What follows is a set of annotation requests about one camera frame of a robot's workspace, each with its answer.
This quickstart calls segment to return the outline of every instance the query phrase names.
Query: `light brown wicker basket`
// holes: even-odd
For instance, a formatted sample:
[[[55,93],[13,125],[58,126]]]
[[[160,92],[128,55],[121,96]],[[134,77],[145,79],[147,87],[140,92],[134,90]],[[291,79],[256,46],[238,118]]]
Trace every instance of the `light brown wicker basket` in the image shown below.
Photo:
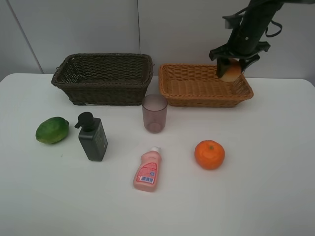
[[[159,68],[160,93],[177,107],[235,107],[253,97],[243,74],[234,82],[224,82],[216,69],[207,64],[163,64]]]

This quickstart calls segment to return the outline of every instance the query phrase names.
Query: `plastic cup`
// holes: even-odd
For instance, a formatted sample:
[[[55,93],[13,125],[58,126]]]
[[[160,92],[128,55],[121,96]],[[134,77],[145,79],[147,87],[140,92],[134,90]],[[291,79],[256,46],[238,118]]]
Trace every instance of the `plastic cup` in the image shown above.
[[[150,94],[142,101],[144,127],[151,133],[161,132],[166,123],[167,100],[159,94]]]

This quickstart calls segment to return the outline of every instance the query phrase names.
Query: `squeeze bottle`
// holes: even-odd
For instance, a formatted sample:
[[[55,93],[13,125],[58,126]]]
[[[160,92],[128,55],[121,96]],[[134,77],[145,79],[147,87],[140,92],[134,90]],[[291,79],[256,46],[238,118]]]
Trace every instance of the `squeeze bottle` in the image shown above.
[[[151,151],[141,156],[141,165],[133,180],[133,186],[136,189],[147,192],[153,192],[156,189],[159,165],[162,160],[159,152],[159,147],[153,147]]]

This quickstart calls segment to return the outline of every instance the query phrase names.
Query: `white table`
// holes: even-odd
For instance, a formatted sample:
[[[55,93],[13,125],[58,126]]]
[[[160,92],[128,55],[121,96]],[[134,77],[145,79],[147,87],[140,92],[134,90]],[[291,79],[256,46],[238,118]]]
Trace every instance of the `white table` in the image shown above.
[[[52,75],[0,83],[1,236],[313,236],[315,88],[305,80],[248,79],[253,99],[232,109],[169,107],[165,130],[148,133],[141,106],[74,106]],[[157,79],[149,91],[157,91]],[[108,138],[102,162],[87,159],[73,126],[90,111]],[[54,116],[63,142],[35,139]],[[194,147],[223,145],[216,171]],[[162,147],[155,193],[135,190],[140,156]]]

